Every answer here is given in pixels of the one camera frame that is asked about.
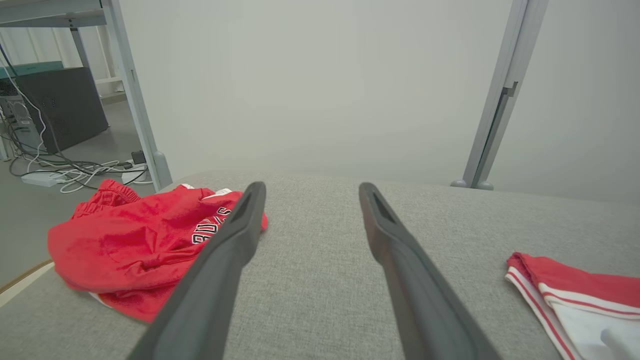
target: white cable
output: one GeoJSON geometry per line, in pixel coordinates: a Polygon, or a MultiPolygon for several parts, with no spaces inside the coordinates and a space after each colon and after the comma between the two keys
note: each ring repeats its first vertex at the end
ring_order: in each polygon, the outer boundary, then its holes
{"type": "Polygon", "coordinates": [[[9,79],[9,81],[11,81],[11,84],[13,85],[13,87],[15,87],[16,90],[18,90],[18,94],[22,95],[22,97],[27,100],[27,102],[29,103],[29,105],[33,106],[33,108],[35,110],[38,111],[38,116],[40,117],[40,122],[42,123],[42,131],[40,132],[40,144],[38,145],[38,148],[36,149],[36,157],[33,158],[31,161],[29,161],[29,165],[27,165],[27,172],[29,172],[29,168],[31,167],[31,164],[40,157],[40,148],[41,146],[44,145],[44,139],[42,138],[42,134],[44,134],[44,131],[47,129],[47,126],[44,123],[44,120],[42,120],[42,113],[40,112],[40,109],[38,109],[32,102],[31,100],[29,100],[29,98],[24,95],[24,93],[22,92],[22,90],[20,90],[20,88],[18,87],[18,85],[13,81],[13,78],[11,77],[11,74],[9,73],[9,70],[6,69],[6,66],[4,65],[4,61],[0,61],[0,64],[2,64],[2,68],[4,69],[4,72],[6,72],[7,78],[9,79]]]}
{"type": "MultiPolygon", "coordinates": [[[[28,160],[27,158],[25,158],[26,154],[22,155],[22,158],[24,158],[25,160],[28,160]]],[[[38,159],[36,161],[34,161],[37,164],[44,164],[50,167],[68,167],[68,165],[55,165],[52,163],[49,163],[48,161],[42,160],[42,159],[38,159]]],[[[68,170],[61,170],[61,171],[57,171],[57,172],[53,172],[50,177],[52,179],[60,179],[58,182],[60,184],[64,184],[61,188],[60,188],[60,192],[61,193],[72,193],[72,192],[76,192],[82,188],[84,188],[83,185],[87,185],[95,176],[98,175],[98,173],[102,173],[102,172],[128,172],[131,171],[131,169],[129,170],[120,170],[119,168],[115,168],[115,167],[111,167],[109,165],[116,165],[119,164],[120,162],[118,160],[113,160],[113,161],[107,161],[106,163],[102,163],[100,164],[99,167],[95,168],[95,165],[92,165],[93,167],[90,168],[84,168],[87,171],[93,171],[91,174],[87,174],[86,172],[82,172],[78,169],[68,169],[68,170]],[[67,188],[69,188],[69,186],[76,184],[77,182],[80,182],[81,184],[72,189],[72,190],[66,190],[67,188]]],[[[147,171],[148,168],[145,167],[144,169],[141,169],[140,171],[147,171]]],[[[136,184],[136,185],[147,185],[147,184],[152,184],[152,181],[133,181],[130,184],[136,184]]]]}

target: gray metal post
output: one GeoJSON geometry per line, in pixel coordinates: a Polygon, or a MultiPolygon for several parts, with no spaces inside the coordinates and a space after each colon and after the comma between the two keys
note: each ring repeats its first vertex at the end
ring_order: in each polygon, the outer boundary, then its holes
{"type": "Polygon", "coordinates": [[[484,102],[484,108],[482,115],[480,116],[480,123],[476,131],[476,138],[474,144],[471,147],[471,153],[467,161],[467,167],[462,179],[455,180],[451,183],[451,186],[459,188],[470,188],[471,183],[480,164],[480,159],[484,150],[484,146],[489,137],[489,131],[495,115],[495,110],[498,106],[502,94],[502,87],[504,86],[504,80],[507,77],[509,65],[513,57],[513,51],[516,47],[518,34],[520,32],[520,26],[522,25],[522,19],[524,18],[525,9],[527,3],[530,0],[513,0],[511,10],[509,12],[509,19],[504,30],[504,36],[502,37],[502,44],[500,45],[500,51],[498,52],[498,59],[495,63],[495,70],[493,71],[493,77],[491,84],[489,85],[489,92],[487,93],[486,100],[484,102]]]}
{"type": "Polygon", "coordinates": [[[120,0],[102,0],[102,8],[104,9],[109,38],[118,52],[116,61],[120,66],[120,77],[129,100],[129,108],[138,132],[140,145],[142,145],[142,151],[145,153],[149,174],[154,182],[156,191],[160,191],[173,181],[166,157],[162,152],[158,151],[154,134],[151,131],[151,124],[149,124],[145,101],[138,83],[133,54],[131,54],[129,39],[127,38],[127,31],[122,18],[120,0]]]}
{"type": "Polygon", "coordinates": [[[71,36],[74,38],[74,42],[76,43],[76,49],[78,50],[78,55],[80,55],[80,62],[82,62],[82,66],[89,67],[89,59],[86,57],[86,51],[84,50],[82,38],[80,37],[80,31],[78,31],[78,28],[70,28],[69,30],[71,30],[71,36]]]}
{"type": "MultiPolygon", "coordinates": [[[[506,44],[503,41],[502,46],[508,45],[512,49],[512,53],[507,63],[506,72],[500,73],[499,96],[493,99],[490,91],[464,178],[454,181],[451,186],[493,190],[493,185],[487,181],[489,171],[520,93],[547,5],[548,0],[528,0],[526,7],[522,9],[516,40],[512,44],[506,44]]],[[[494,80],[497,79],[498,69],[499,67],[496,66],[494,80]]]]}

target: white stripe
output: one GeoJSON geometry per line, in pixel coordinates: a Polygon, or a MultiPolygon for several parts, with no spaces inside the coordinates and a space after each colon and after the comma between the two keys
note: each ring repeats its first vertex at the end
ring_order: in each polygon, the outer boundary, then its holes
{"type": "Polygon", "coordinates": [[[203,197],[203,198],[202,198],[202,200],[204,200],[204,199],[208,199],[208,198],[210,198],[210,197],[224,196],[224,195],[226,195],[226,194],[228,194],[228,193],[232,193],[232,192],[233,192],[233,191],[231,191],[231,190],[229,190],[229,189],[227,189],[227,188],[224,188],[224,189],[222,189],[222,190],[218,190],[218,191],[217,191],[215,194],[213,194],[213,195],[209,195],[209,196],[205,196],[205,197],[203,197]]]}
{"type": "MultiPolygon", "coordinates": [[[[554,289],[554,288],[546,285],[543,282],[538,284],[538,289],[540,289],[540,293],[549,292],[549,293],[554,294],[557,297],[561,297],[561,298],[568,299],[568,300],[584,302],[584,303],[587,303],[587,304],[592,304],[592,305],[604,307],[606,309],[611,309],[611,310],[615,310],[615,311],[624,311],[624,312],[639,314],[639,316],[635,316],[635,315],[622,315],[622,314],[616,314],[616,313],[610,313],[610,312],[603,312],[605,315],[615,314],[615,315],[612,315],[612,316],[624,317],[624,318],[629,318],[631,316],[631,318],[640,318],[640,308],[638,308],[638,307],[620,304],[619,302],[603,300],[603,299],[600,299],[600,298],[597,298],[597,297],[594,297],[594,296],[591,296],[591,295],[586,295],[586,294],[583,294],[583,293],[575,293],[573,291],[554,289]]],[[[555,298],[555,297],[545,296],[545,300],[547,301],[547,304],[549,304],[550,302],[559,302],[559,303],[561,303],[563,305],[566,305],[566,306],[569,306],[569,307],[580,307],[580,308],[585,307],[585,306],[580,306],[578,304],[574,304],[572,302],[563,301],[563,300],[555,298]]],[[[587,307],[587,310],[596,311],[597,309],[593,309],[592,307],[587,307]]]]}
{"type": "Polygon", "coordinates": [[[538,293],[536,288],[529,282],[529,280],[527,280],[524,276],[522,276],[522,274],[515,267],[513,267],[513,266],[509,267],[508,272],[514,273],[515,276],[518,278],[518,280],[520,280],[520,282],[522,282],[524,287],[531,294],[531,296],[528,296],[527,291],[520,286],[520,283],[518,283],[518,281],[516,279],[514,279],[513,276],[511,276],[511,274],[505,275],[505,278],[507,280],[511,281],[516,286],[518,291],[520,291],[520,293],[522,294],[524,299],[527,301],[527,303],[529,304],[529,306],[533,310],[533,313],[536,314],[536,317],[538,317],[538,320],[542,324],[542,327],[545,328],[545,332],[547,333],[547,336],[551,339],[551,342],[553,342],[553,344],[556,346],[556,349],[560,353],[560,356],[562,356],[562,358],[564,360],[571,360],[571,357],[569,356],[569,354],[566,353],[566,351],[564,351],[564,348],[563,348],[562,344],[560,344],[560,341],[558,341],[558,339],[556,338],[556,335],[554,334],[553,330],[551,329],[551,327],[549,327],[549,324],[548,324],[547,320],[545,319],[545,317],[538,310],[538,307],[536,306],[536,303],[538,305],[540,305],[540,308],[542,309],[544,314],[549,319],[549,322],[551,323],[551,326],[553,326],[553,328],[558,333],[558,336],[560,336],[560,338],[562,339],[562,341],[564,342],[566,347],[572,353],[573,358],[575,358],[575,360],[582,360],[582,357],[580,356],[580,354],[578,354],[578,351],[573,346],[573,343],[571,342],[571,339],[569,338],[569,336],[564,331],[564,328],[560,324],[560,321],[558,321],[558,319],[556,317],[556,314],[554,313],[553,309],[551,309],[545,303],[545,301],[542,299],[542,296],[540,295],[540,293],[538,293]]]}
{"type": "Polygon", "coordinates": [[[98,300],[102,305],[104,305],[104,306],[106,306],[106,307],[108,307],[108,308],[110,308],[110,309],[113,309],[111,306],[109,306],[109,305],[105,304],[105,303],[102,301],[102,299],[100,299],[100,296],[99,296],[98,294],[96,294],[96,293],[92,293],[92,292],[89,292],[89,295],[91,295],[95,300],[98,300]]]}

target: gray fabric surface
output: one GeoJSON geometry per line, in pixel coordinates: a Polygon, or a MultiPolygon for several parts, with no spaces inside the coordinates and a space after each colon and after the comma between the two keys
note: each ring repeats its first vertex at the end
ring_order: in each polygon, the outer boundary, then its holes
{"type": "MultiPolygon", "coordinates": [[[[208,172],[212,190],[267,184],[269,228],[244,269],[227,359],[400,359],[381,267],[354,179],[208,172]]],[[[430,185],[376,183],[504,359],[560,359],[504,280],[514,251],[589,272],[640,276],[640,208],[430,185]]],[[[50,271],[0,308],[0,357],[121,359],[144,326],[62,285],[50,271]]]]}

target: black computer case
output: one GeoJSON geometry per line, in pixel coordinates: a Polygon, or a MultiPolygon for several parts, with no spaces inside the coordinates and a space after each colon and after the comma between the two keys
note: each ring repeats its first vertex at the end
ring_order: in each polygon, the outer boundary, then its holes
{"type": "MultiPolygon", "coordinates": [[[[49,152],[67,149],[109,127],[89,68],[39,72],[20,76],[16,81],[20,89],[32,97],[43,117],[46,116],[47,129],[42,139],[49,152]],[[59,148],[53,142],[51,131],[56,135],[59,148]]],[[[39,134],[42,123],[38,111],[25,105],[39,134]]]]}

